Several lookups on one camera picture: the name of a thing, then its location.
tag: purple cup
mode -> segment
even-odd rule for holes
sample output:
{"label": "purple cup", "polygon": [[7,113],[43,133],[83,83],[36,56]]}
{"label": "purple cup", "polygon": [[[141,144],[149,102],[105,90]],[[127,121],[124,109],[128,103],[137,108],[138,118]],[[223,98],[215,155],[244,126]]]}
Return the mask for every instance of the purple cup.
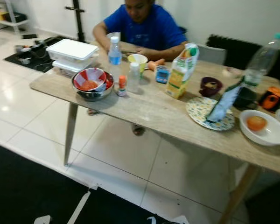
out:
{"label": "purple cup", "polygon": [[222,87],[223,84],[219,80],[212,77],[204,77],[201,79],[199,93],[204,97],[211,97],[216,95]]}

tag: person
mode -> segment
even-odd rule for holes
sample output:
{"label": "person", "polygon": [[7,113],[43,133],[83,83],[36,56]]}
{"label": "person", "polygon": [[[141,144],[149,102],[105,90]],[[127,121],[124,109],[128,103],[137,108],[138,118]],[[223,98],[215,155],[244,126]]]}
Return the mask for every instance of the person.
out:
{"label": "person", "polygon": [[[121,40],[137,47],[137,54],[157,61],[175,59],[187,43],[186,37],[171,15],[154,0],[125,0],[113,14],[97,24],[93,35],[100,45],[109,51],[108,33],[120,32]],[[140,136],[145,129],[132,125],[133,133]]]}

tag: foot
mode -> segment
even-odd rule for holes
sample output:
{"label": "foot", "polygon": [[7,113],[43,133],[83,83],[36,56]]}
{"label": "foot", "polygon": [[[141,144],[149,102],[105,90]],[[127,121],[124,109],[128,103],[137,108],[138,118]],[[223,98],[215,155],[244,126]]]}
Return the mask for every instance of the foot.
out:
{"label": "foot", "polygon": [[132,125],[132,131],[133,131],[134,135],[142,136],[145,132],[145,128],[138,126],[138,125]]}
{"label": "foot", "polygon": [[90,116],[93,116],[93,115],[99,114],[99,112],[96,111],[96,110],[88,109],[87,114],[90,115]]}

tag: stacked containers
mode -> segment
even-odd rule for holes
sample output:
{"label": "stacked containers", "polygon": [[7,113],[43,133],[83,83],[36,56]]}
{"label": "stacked containers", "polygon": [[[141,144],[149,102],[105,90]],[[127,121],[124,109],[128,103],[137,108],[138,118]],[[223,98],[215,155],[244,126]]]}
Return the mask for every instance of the stacked containers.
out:
{"label": "stacked containers", "polygon": [[73,76],[93,64],[98,57],[98,46],[63,39],[47,48],[54,67],[60,68],[63,74]]}

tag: plastic water bottle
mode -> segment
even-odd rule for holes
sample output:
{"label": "plastic water bottle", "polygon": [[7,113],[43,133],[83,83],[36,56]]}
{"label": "plastic water bottle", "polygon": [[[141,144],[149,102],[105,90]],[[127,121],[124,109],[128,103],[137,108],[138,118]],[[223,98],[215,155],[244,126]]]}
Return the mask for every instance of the plastic water bottle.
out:
{"label": "plastic water bottle", "polygon": [[130,63],[130,71],[127,77],[127,90],[130,92],[137,93],[139,90],[140,82],[140,67],[136,62]]}
{"label": "plastic water bottle", "polygon": [[280,48],[280,33],[276,33],[272,41],[260,48],[244,71],[244,83],[247,87],[255,87],[261,82],[276,62]]}
{"label": "plastic water bottle", "polygon": [[113,75],[115,82],[118,82],[119,76],[121,75],[120,64],[121,64],[122,54],[118,43],[119,43],[119,38],[117,36],[112,36],[108,56],[109,56],[109,63],[110,63],[110,73]]}

